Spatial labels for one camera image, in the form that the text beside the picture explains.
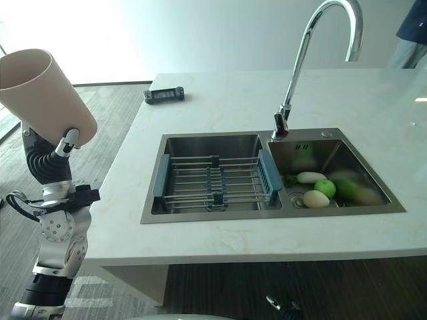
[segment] person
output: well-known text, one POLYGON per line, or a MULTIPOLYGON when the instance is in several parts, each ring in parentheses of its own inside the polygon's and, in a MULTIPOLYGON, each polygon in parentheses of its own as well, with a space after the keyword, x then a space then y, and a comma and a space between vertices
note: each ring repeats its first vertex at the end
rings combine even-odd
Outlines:
POLYGON ((396 34, 399 42, 388 64, 413 69, 427 53, 427 0, 416 0, 396 34))

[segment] small black device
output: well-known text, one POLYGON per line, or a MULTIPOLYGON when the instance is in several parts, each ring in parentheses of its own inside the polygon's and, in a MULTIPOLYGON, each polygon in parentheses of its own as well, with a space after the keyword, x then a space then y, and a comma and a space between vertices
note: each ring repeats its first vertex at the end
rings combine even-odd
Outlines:
POLYGON ((183 101, 184 100, 184 88, 176 87, 171 89, 162 90, 146 90, 144 91, 145 102, 149 105, 159 103, 163 101, 183 101))

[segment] kitchen island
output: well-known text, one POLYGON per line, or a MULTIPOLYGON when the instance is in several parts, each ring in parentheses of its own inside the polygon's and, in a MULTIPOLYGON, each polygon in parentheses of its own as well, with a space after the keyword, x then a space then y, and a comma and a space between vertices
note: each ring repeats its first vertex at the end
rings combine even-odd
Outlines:
POLYGON ((427 71, 302 71, 288 122, 290 130, 341 129, 406 212, 140 224, 162 134, 272 129, 289 78, 158 75, 151 89, 182 86, 186 100, 142 104, 92 205, 86 268, 162 304, 170 264, 427 254, 427 71))

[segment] faucet spout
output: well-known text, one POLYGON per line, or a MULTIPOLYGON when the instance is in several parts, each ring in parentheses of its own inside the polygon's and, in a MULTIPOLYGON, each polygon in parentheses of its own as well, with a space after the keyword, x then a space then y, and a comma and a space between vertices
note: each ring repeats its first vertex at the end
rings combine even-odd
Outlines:
MULTIPOLYGON (((359 2, 357 0, 326 0, 323 2, 317 9, 314 11, 310 20, 308 21, 306 30, 304 31, 300 49, 296 57, 294 70, 292 71, 292 76, 288 85, 288 90, 286 91, 286 96, 284 102, 280 106, 279 112, 282 115, 281 121, 284 121, 282 127, 287 128, 287 120, 291 111, 291 99, 294 94, 298 78, 300 76, 300 71, 304 59, 306 58, 307 48, 312 38, 314 27, 319 21, 320 17, 325 13, 327 9, 332 6, 338 5, 346 11, 348 19, 350 20, 350 42, 348 44, 348 50, 345 61, 356 61, 359 57, 360 48, 362 46, 362 34, 363 34, 363 16, 362 9, 360 8, 359 2)), ((280 133, 280 130, 274 129, 272 138, 281 139, 283 135, 280 133)))

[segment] dish drying rack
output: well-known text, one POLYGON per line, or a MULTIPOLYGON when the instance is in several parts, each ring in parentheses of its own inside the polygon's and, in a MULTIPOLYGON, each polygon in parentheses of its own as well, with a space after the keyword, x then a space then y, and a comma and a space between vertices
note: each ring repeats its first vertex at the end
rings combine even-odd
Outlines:
POLYGON ((273 206, 282 181, 272 156, 221 158, 161 156, 153 188, 164 212, 259 210, 273 206))

